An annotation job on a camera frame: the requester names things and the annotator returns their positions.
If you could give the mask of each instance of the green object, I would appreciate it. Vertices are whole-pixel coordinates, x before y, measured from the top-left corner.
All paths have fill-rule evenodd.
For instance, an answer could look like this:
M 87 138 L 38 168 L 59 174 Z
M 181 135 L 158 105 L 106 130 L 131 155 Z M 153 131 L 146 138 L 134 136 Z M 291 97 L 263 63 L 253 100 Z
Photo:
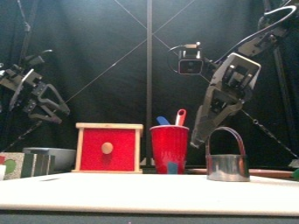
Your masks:
M 16 162 L 12 159 L 7 159 L 4 161 L 4 165 L 6 165 L 6 172 L 4 172 L 4 174 L 12 173 L 15 171 Z
M 294 177 L 295 179 L 299 179 L 299 169 L 297 169 L 297 170 L 294 171 L 294 173 L 293 173 L 293 177 Z

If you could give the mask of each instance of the silver container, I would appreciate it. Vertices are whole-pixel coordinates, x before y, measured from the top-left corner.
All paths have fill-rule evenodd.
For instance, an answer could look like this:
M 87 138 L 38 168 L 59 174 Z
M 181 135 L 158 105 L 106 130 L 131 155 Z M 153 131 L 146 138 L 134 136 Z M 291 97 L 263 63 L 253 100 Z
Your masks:
M 238 140 L 241 154 L 211 155 L 211 137 L 209 137 L 206 142 L 207 178 L 218 181 L 250 181 L 249 161 L 239 133 L 229 127 L 219 127 L 213 133 L 217 130 L 226 130 L 234 135 Z

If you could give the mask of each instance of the camera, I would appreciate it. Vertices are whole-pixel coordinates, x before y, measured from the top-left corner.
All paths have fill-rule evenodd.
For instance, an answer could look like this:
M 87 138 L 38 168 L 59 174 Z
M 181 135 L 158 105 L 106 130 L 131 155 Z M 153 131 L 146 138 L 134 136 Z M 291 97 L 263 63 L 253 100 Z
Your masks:
M 203 66 L 201 42 L 185 45 L 179 51 L 179 74 L 202 74 Z

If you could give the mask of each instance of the red box face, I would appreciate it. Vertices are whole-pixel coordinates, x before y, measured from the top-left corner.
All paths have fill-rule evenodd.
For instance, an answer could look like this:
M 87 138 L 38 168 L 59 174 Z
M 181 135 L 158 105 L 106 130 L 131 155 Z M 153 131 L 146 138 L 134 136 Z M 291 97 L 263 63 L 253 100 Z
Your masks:
M 137 131 L 134 129 L 85 129 L 81 170 L 134 171 Z M 114 150 L 106 154 L 102 145 L 111 143 Z

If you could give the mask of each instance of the blue object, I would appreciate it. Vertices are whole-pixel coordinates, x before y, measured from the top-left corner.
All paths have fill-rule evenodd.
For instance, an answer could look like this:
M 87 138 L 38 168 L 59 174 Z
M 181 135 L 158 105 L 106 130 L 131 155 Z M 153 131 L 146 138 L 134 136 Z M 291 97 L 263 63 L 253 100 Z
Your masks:
M 178 174 L 178 164 L 169 162 L 167 164 L 167 174 Z
M 157 121 L 159 122 L 161 125 L 170 125 L 169 121 L 163 116 L 158 116 Z

